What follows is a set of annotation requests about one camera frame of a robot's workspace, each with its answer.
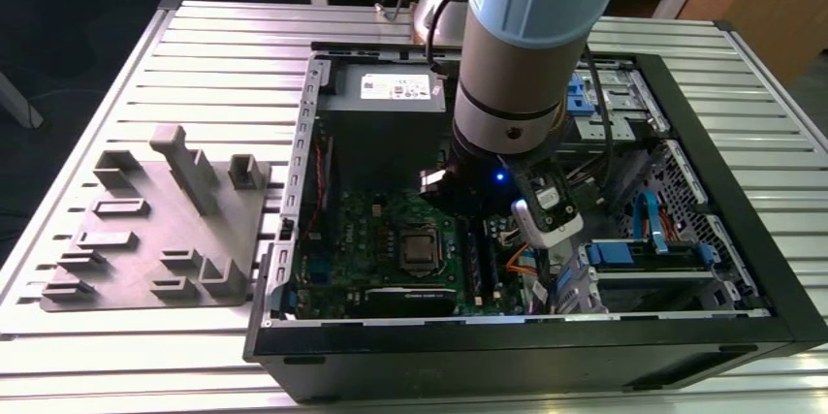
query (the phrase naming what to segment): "blue plastic clip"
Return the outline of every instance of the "blue plastic clip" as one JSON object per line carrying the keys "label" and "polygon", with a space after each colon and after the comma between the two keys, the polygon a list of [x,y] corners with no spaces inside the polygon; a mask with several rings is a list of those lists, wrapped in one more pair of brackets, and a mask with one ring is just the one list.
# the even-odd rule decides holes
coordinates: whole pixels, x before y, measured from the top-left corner
{"label": "blue plastic clip", "polygon": [[625,242],[595,242],[588,246],[589,263],[600,264],[633,264],[631,247]]}
{"label": "blue plastic clip", "polygon": [[701,243],[696,246],[696,250],[699,251],[699,255],[701,256],[701,260],[704,261],[705,266],[711,266],[716,263],[716,256],[713,255],[713,248],[709,244]]}
{"label": "blue plastic clip", "polygon": [[576,73],[567,86],[567,111],[573,116],[591,116],[595,113],[595,106],[584,93],[584,80]]}
{"label": "blue plastic clip", "polygon": [[668,252],[668,244],[664,241],[664,230],[661,228],[661,217],[659,216],[659,199],[656,193],[643,190],[635,198],[635,206],[632,207],[632,237],[635,239],[644,238],[641,228],[641,209],[647,206],[647,220],[649,224],[649,237],[656,246],[656,252],[665,254]]}

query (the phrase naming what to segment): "motherboard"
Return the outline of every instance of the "motherboard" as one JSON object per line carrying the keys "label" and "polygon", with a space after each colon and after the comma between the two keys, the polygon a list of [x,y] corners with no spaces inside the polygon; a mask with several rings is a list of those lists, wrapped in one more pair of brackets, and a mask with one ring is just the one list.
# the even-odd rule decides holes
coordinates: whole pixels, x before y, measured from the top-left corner
{"label": "motherboard", "polygon": [[297,318],[384,317],[385,306],[399,317],[407,303],[413,313],[447,316],[524,312],[520,274],[505,275],[520,246],[505,239],[513,220],[489,218],[469,228],[413,190],[345,191],[333,217],[329,247],[301,257]]}

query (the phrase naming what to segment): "robotic arm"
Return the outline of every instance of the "robotic arm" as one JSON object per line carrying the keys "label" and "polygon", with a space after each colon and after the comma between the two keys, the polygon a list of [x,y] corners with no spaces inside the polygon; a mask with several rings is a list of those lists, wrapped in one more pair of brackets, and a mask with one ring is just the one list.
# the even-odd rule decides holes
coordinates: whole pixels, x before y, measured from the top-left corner
{"label": "robotic arm", "polygon": [[[552,247],[583,228],[544,142],[557,107],[565,105],[589,30],[608,1],[468,0],[455,162],[445,175],[455,178],[457,190],[480,193],[499,189],[487,184],[492,174],[508,168],[513,178],[508,184],[519,189],[511,210],[535,247]],[[451,182],[432,174],[429,184],[436,178]]]}

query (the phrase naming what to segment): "metal work surface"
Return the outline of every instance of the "metal work surface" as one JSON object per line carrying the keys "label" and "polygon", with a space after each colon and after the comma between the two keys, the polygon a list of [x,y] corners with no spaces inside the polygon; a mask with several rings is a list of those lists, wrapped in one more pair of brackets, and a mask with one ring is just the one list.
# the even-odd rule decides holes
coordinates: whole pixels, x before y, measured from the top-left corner
{"label": "metal work surface", "polygon": [[[257,256],[267,251],[267,234],[279,229],[309,43],[407,43],[411,16],[401,13],[389,24],[371,8],[165,4],[0,271],[3,412],[295,406],[261,367],[240,357],[249,303],[47,313],[40,292],[80,225],[79,208],[101,194],[92,175],[101,152],[129,149],[140,160],[163,160],[147,145],[156,123],[181,124],[188,147],[203,149],[213,163],[241,153],[271,163]],[[828,315],[825,140],[811,133],[801,110],[740,47],[741,40],[709,22],[605,18],[589,43],[596,52],[664,57],[800,281]],[[480,412],[477,403],[485,402],[489,412],[816,412],[828,406],[824,350],[760,361],[673,393],[393,401],[395,410]],[[403,406],[413,403],[419,406]],[[371,406],[383,410],[376,403]]]}

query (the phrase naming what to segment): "orange wire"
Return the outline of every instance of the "orange wire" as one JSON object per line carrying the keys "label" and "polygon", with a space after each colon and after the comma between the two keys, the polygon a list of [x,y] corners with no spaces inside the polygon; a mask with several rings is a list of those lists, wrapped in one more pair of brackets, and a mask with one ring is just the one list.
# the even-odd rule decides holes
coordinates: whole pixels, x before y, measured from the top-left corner
{"label": "orange wire", "polygon": [[537,275],[537,272],[525,268],[525,267],[520,267],[520,266],[515,266],[515,261],[517,260],[517,258],[520,257],[520,254],[523,254],[523,251],[527,250],[527,248],[529,247],[529,244],[524,244],[520,249],[517,249],[517,252],[515,252],[515,254],[512,255],[511,259],[508,260],[508,262],[505,263],[505,271],[517,271],[520,273],[529,273],[531,275]]}

